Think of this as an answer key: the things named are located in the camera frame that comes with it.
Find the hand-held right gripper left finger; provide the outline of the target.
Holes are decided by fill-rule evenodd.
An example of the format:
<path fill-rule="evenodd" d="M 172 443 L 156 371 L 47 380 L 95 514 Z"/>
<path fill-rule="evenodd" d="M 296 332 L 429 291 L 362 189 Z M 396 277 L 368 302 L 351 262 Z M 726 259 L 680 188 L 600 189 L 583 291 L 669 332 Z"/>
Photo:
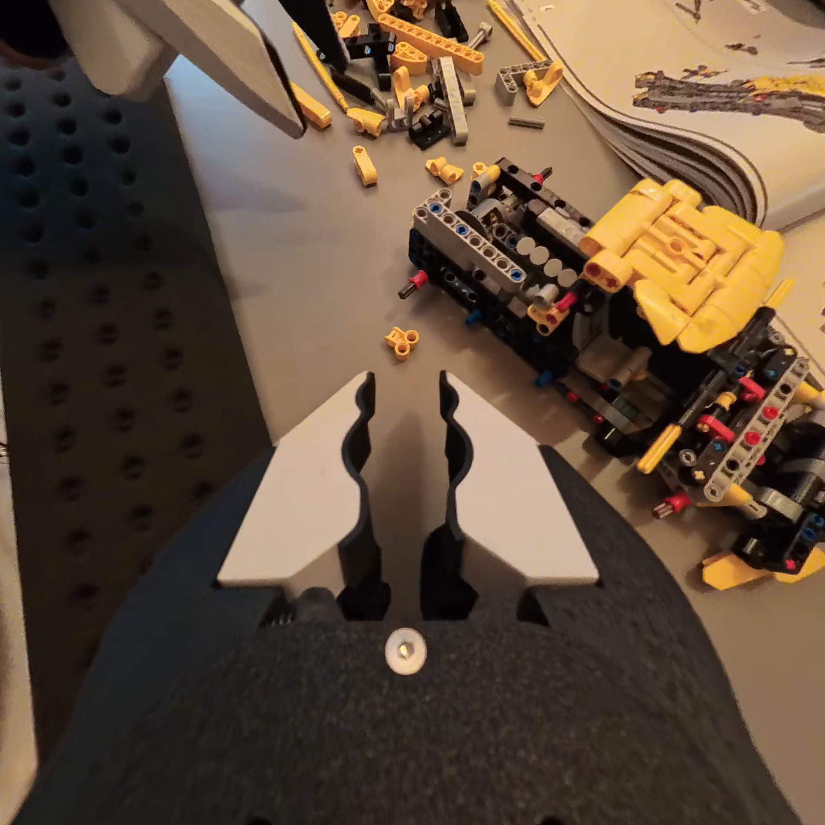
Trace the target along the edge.
<path fill-rule="evenodd" d="M 289 597 L 325 588 L 347 617 L 384 617 L 369 492 L 376 377 L 363 371 L 275 445 L 218 572 L 222 587 L 280 587 Z"/>

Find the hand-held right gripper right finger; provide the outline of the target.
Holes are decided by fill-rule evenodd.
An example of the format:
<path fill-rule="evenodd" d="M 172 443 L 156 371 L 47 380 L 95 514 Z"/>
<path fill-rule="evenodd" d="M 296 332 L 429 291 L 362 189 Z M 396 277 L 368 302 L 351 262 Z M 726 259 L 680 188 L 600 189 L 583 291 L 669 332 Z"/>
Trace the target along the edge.
<path fill-rule="evenodd" d="M 446 514 L 422 549 L 423 617 L 467 617 L 480 599 L 590 586 L 599 572 L 562 497 L 548 451 L 447 370 Z"/>

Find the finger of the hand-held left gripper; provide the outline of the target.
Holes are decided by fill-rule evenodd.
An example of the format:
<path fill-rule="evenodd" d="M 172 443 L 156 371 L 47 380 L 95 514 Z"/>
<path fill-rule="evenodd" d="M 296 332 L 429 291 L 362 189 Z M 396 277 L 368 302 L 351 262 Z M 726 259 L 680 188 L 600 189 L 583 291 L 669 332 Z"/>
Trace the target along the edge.
<path fill-rule="evenodd" d="M 348 49 L 334 25 L 326 1 L 280 1 L 280 5 L 337 72 L 349 65 Z"/>
<path fill-rule="evenodd" d="M 109 96 L 148 98 L 178 56 L 289 137 L 305 118 L 270 41 L 233 2 L 50 1 L 91 83 Z"/>

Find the yellow black brick car model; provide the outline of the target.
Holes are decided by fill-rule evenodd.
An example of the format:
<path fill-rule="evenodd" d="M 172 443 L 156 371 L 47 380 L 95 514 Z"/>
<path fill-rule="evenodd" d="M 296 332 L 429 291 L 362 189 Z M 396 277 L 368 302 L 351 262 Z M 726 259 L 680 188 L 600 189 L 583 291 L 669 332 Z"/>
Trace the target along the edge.
<path fill-rule="evenodd" d="M 549 175 L 477 163 L 465 205 L 444 187 L 415 206 L 398 297 L 432 284 L 463 306 L 607 454 L 664 482 L 655 518 L 738 510 L 707 585 L 823 571 L 823 369 L 780 329 L 780 234 L 680 180 L 642 180 L 592 221 Z"/>

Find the grey desk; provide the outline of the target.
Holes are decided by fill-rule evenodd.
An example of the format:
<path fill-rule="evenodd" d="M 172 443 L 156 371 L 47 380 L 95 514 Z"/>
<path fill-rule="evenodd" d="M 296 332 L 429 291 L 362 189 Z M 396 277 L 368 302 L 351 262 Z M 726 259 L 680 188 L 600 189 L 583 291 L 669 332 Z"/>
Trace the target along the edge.
<path fill-rule="evenodd" d="M 293 140 L 243 109 L 182 60 L 168 75 L 247 360 L 273 440 L 357 373 L 376 374 L 365 478 L 393 600 L 412 624 L 420 549 L 444 518 L 446 426 L 438 376 L 448 370 L 540 443 L 553 446 L 645 539 L 706 625 L 769 769 L 804 823 L 823 823 L 823 572 L 792 585 L 762 581 L 725 593 L 694 578 L 733 536 L 726 511 L 653 519 L 656 479 L 587 439 L 590 421 L 485 329 L 466 326 L 439 291 L 400 300 L 412 208 L 436 191 L 426 155 L 405 134 L 366 140 L 379 181 L 365 188 L 360 142 L 318 80 L 278 2 L 245 2 L 290 76 L 333 112 Z M 406 361 L 392 327 L 420 340 Z"/>

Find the yellow flat beam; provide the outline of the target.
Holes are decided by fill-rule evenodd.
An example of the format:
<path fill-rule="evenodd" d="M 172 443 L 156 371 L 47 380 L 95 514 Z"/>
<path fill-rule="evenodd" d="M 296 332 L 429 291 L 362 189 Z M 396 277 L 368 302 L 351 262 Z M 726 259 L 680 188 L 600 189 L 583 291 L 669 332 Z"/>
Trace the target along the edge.
<path fill-rule="evenodd" d="M 317 129 L 327 129 L 333 122 L 332 112 L 295 82 L 291 83 L 291 87 L 304 117 Z"/>

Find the pile of yellow grey beams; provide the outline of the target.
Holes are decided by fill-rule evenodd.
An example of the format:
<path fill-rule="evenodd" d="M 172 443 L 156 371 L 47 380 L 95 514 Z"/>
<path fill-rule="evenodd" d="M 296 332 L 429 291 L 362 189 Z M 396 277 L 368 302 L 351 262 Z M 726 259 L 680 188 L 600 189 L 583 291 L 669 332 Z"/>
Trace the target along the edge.
<path fill-rule="evenodd" d="M 471 39 L 453 2 L 363 2 L 334 10 L 334 25 L 348 49 L 349 65 L 337 72 L 293 22 L 294 36 L 318 80 L 358 135 L 377 139 L 405 133 L 419 150 L 443 139 L 457 147 L 469 140 L 467 110 L 472 80 L 483 72 L 481 44 L 491 29 L 482 23 Z"/>

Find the grey angled beam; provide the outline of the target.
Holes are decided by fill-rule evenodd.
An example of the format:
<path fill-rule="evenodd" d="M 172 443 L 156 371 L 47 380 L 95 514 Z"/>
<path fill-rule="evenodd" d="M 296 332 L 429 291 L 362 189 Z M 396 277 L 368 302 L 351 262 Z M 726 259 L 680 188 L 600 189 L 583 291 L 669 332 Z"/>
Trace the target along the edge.
<path fill-rule="evenodd" d="M 495 89 L 504 107 L 513 107 L 519 89 L 524 88 L 524 77 L 533 72 L 535 77 L 542 79 L 551 67 L 552 60 L 527 61 L 520 64 L 501 67 L 496 77 Z"/>

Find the long yellow rod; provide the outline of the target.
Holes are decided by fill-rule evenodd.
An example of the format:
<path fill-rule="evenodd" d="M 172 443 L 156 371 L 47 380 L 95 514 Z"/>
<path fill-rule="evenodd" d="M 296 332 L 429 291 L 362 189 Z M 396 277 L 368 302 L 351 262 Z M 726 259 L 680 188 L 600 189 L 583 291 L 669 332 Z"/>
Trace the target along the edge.
<path fill-rule="evenodd" d="M 521 27 L 516 17 L 510 14 L 505 5 L 497 1 L 487 1 L 486 4 L 510 37 L 533 61 L 544 61 L 548 59 L 547 54 L 531 40 L 531 37 L 528 36 Z"/>

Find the yellow curved panel piece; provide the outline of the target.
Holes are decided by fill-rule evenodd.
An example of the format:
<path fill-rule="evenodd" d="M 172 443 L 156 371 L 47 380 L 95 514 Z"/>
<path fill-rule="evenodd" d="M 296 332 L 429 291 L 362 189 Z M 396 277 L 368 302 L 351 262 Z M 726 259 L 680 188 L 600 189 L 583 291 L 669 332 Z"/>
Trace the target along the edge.
<path fill-rule="evenodd" d="M 558 59 L 532 64 L 523 75 L 526 97 L 531 106 L 541 106 L 557 88 L 562 76 L 563 64 Z"/>

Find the open instruction booklet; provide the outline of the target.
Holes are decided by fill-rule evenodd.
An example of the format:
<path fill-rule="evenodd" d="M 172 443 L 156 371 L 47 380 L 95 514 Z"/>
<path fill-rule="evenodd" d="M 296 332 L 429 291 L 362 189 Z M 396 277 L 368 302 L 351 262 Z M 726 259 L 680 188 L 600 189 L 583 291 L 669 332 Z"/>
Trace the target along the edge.
<path fill-rule="evenodd" d="M 823 2 L 515 2 L 611 147 L 765 229 L 823 211 Z"/>

